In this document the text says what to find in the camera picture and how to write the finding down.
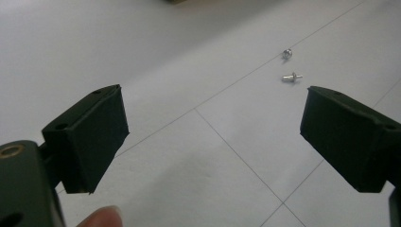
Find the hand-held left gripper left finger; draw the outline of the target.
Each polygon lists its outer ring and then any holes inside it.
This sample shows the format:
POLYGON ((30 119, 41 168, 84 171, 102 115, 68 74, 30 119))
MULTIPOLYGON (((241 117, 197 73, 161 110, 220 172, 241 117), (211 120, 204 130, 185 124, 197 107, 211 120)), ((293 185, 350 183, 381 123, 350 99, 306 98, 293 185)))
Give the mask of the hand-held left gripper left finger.
POLYGON ((43 128, 67 193, 92 193, 129 135, 118 84, 93 91, 43 128))

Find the long small metal screw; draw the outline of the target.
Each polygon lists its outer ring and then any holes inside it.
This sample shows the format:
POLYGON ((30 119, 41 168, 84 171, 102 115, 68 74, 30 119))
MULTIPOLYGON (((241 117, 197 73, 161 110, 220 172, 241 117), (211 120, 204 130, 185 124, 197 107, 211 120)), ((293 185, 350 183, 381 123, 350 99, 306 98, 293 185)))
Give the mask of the long small metal screw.
POLYGON ((293 72, 290 75, 282 76, 282 81, 283 82, 296 82, 297 80, 302 79, 303 77, 304 77, 303 75, 299 75, 299 74, 296 74, 295 72, 293 72))

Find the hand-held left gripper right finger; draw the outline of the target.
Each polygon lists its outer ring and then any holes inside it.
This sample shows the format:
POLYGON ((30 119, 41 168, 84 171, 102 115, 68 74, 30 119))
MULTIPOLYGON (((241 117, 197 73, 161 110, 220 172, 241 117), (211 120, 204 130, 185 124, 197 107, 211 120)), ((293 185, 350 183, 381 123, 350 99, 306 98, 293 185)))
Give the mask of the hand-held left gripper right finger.
POLYGON ((351 97, 308 88, 301 135, 357 191, 401 188, 401 124, 351 97))

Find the white table mat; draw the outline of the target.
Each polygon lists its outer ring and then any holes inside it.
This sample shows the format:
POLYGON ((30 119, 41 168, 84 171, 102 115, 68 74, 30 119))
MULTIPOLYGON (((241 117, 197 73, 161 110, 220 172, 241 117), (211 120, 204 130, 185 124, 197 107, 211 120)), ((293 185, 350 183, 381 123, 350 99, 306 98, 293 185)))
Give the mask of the white table mat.
POLYGON ((392 188, 358 193, 300 123, 313 85, 401 122, 401 0, 0 0, 0 144, 111 84, 130 134, 95 193, 61 194, 68 225, 389 227, 392 188))

